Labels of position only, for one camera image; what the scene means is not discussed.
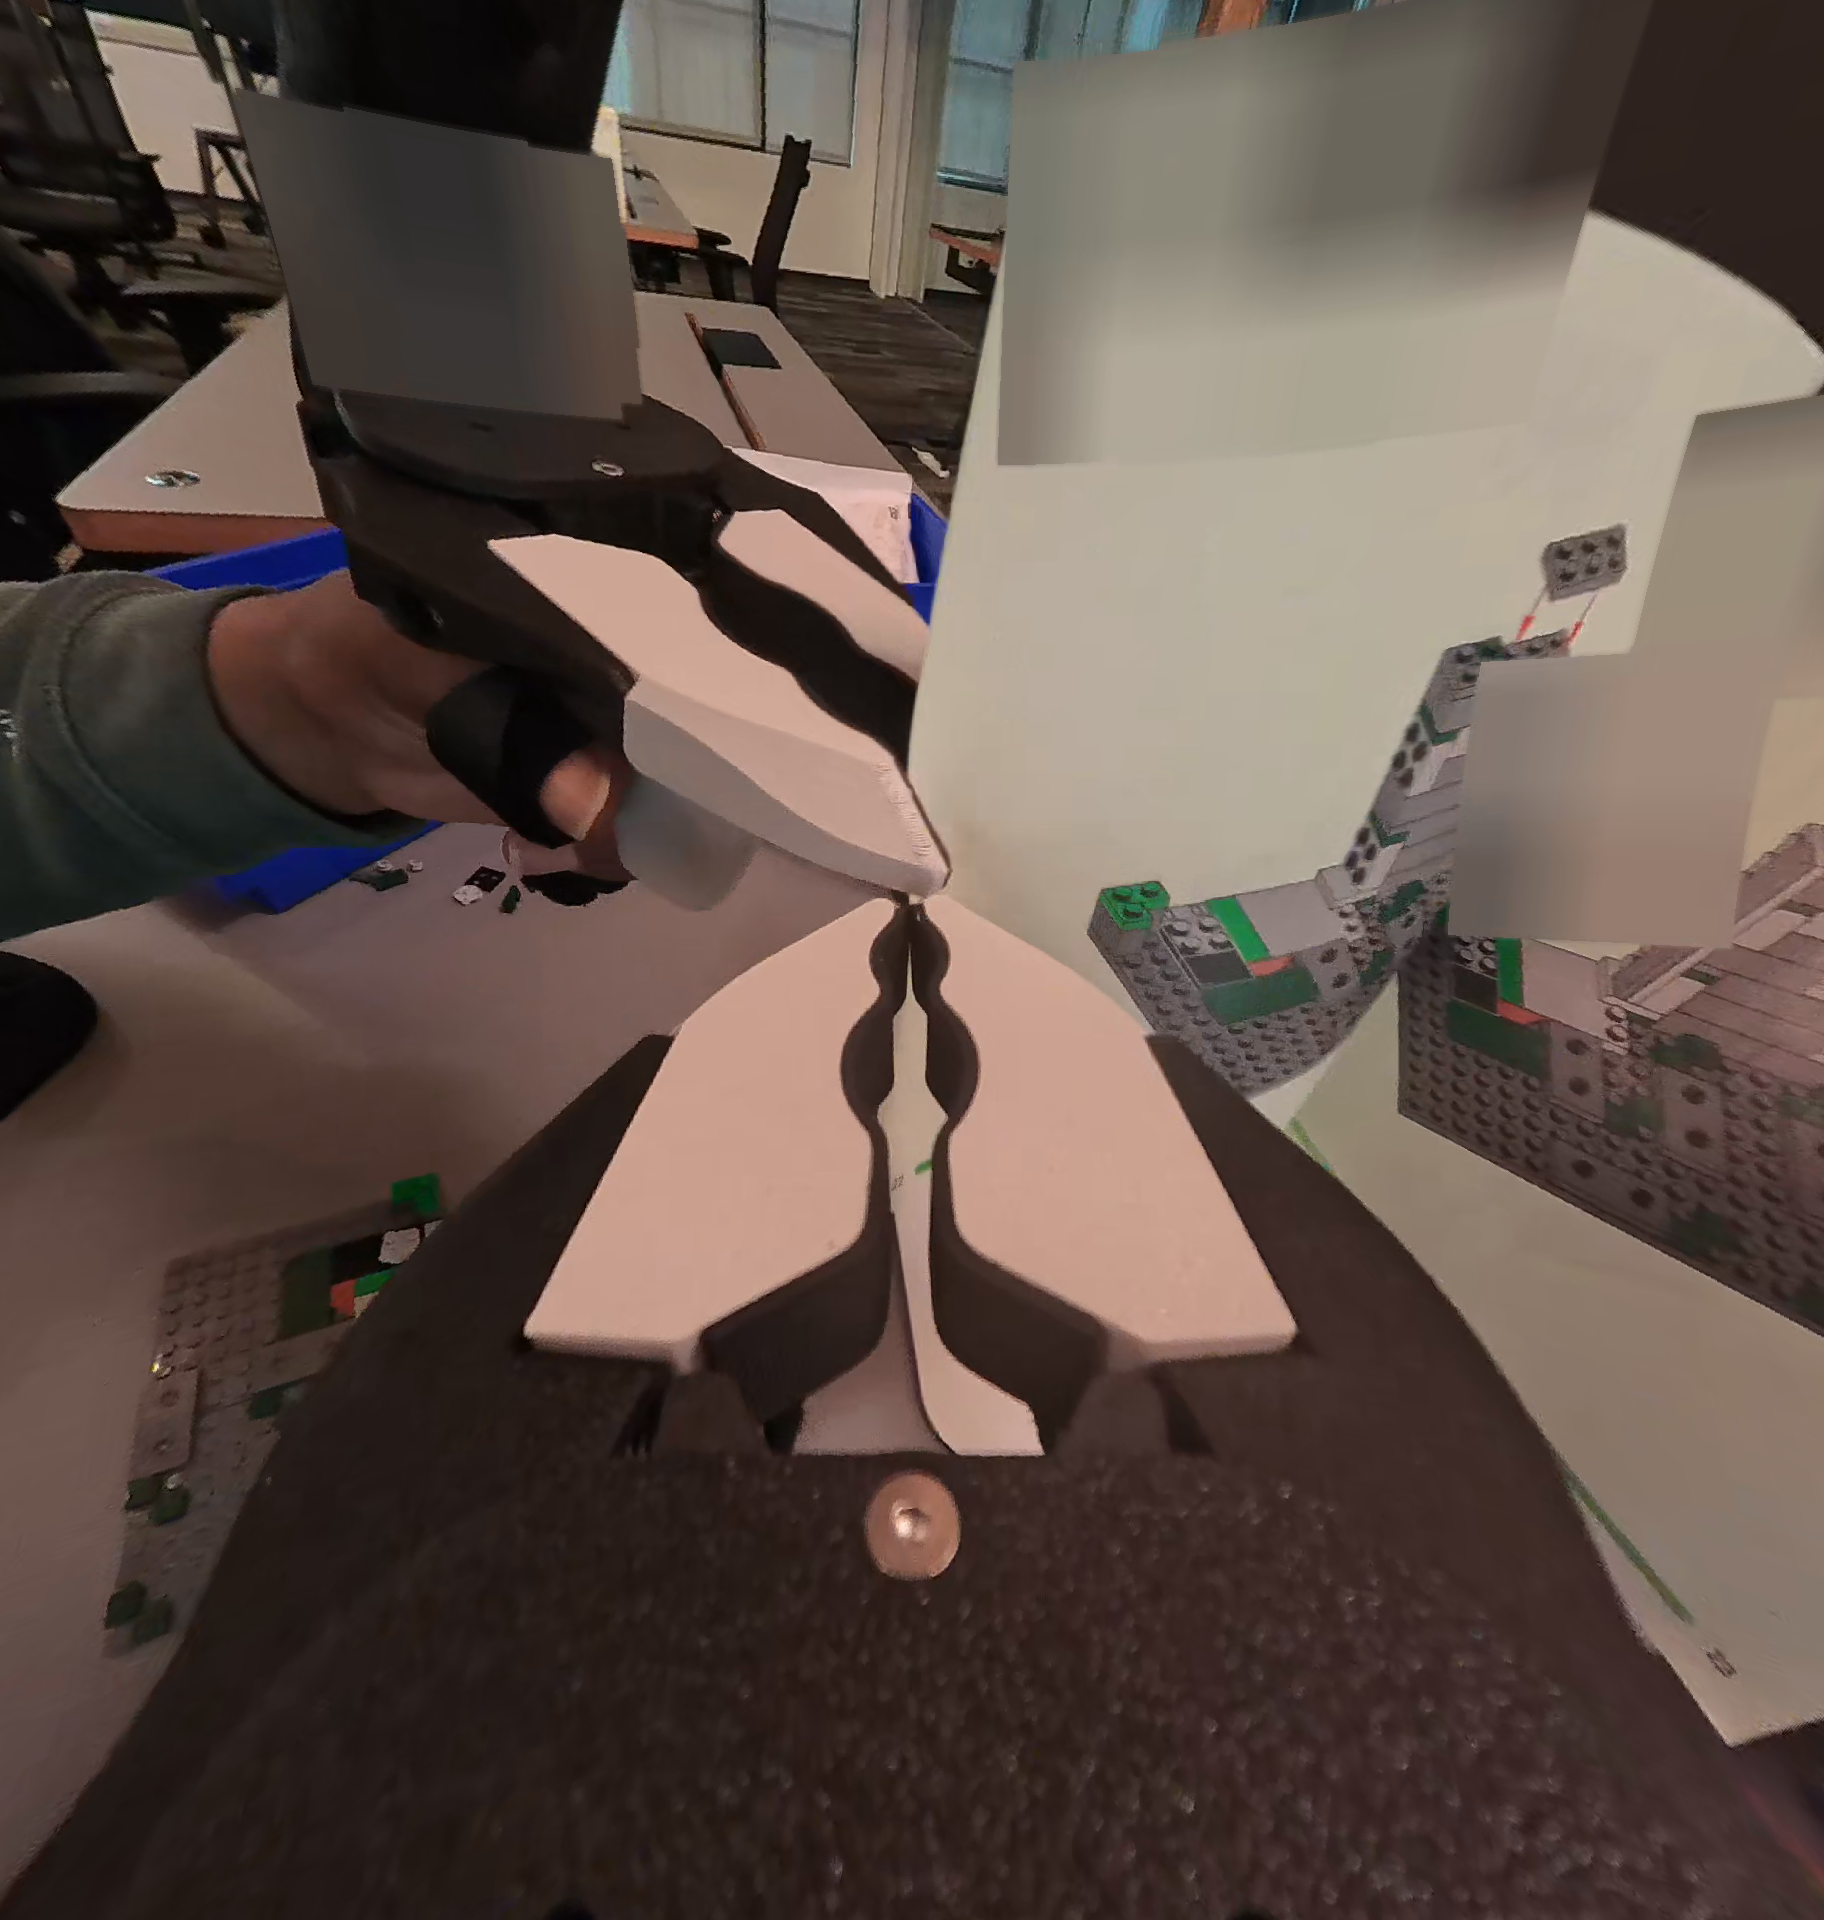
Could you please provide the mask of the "building instruction booklet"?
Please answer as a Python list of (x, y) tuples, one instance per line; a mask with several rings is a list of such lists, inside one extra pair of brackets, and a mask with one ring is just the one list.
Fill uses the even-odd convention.
[(1582, 225), (1532, 413), (1006, 469), (992, 310), (916, 730), (954, 894), (1246, 1091), (1428, 1267), (1728, 1740), (1824, 1720), (1824, 681), (1760, 754), (1651, 631), (1762, 289)]

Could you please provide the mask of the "black mesh seat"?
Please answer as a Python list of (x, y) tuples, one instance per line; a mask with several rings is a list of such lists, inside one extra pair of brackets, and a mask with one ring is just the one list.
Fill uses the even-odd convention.
[(0, 953), (0, 1120), (80, 1054), (101, 1003), (65, 972)]

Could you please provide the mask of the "grey brick model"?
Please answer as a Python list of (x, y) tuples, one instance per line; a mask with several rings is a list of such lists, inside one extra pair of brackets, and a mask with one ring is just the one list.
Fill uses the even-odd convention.
[(379, 1204), (168, 1264), (134, 1413), (106, 1655), (185, 1629), (282, 1421), (441, 1218), (441, 1177), (421, 1173)]

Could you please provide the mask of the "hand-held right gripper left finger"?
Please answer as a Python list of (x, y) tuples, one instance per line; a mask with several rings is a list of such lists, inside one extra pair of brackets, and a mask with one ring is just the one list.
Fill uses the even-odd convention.
[(869, 901), (715, 993), (670, 1038), (526, 1321), (534, 1349), (677, 1375), (846, 1375), (896, 1240), (879, 1109), (908, 912)]

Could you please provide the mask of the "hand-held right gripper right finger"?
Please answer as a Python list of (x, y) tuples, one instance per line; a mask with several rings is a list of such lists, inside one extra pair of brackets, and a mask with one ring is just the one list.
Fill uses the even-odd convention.
[(1268, 1355), (1290, 1308), (1141, 1020), (967, 907), (924, 901), (924, 1083), (967, 1275), (1069, 1308), (1114, 1368)]

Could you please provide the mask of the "black mesh office chair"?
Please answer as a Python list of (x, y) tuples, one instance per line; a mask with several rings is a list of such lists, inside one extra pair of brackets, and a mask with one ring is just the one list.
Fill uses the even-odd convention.
[(108, 259), (155, 269), (181, 232), (85, 3), (0, 3), (0, 222), (72, 262), (87, 314), (112, 310)]

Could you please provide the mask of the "person's left hand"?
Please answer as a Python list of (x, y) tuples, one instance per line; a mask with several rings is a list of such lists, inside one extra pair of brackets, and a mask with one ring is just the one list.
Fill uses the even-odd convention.
[(628, 884), (619, 811), (629, 776), (612, 754), (577, 747), (540, 781), (540, 813), (566, 833), (555, 850), (518, 833), (436, 761), (430, 706), (479, 677), (474, 662), (400, 636), (345, 572), (297, 594), (219, 601), (205, 626), (207, 701), (297, 821), (240, 833), (215, 868), (240, 871), (332, 837), (371, 842), (413, 818), (499, 828), (534, 874)]

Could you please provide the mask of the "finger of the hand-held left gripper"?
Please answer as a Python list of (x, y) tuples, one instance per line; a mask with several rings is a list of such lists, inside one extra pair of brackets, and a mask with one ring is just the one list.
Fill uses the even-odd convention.
[(504, 537), (492, 556), (583, 636), (614, 621), (609, 651), (634, 679), (620, 746), (639, 781), (619, 842), (644, 887), (705, 894), (707, 864), (733, 864), (740, 844), (884, 894), (950, 884), (899, 756), (726, 636), (670, 565), (560, 535)]
[(830, 716), (908, 754), (928, 624), (896, 583), (788, 512), (736, 512), (707, 541), (707, 618)]

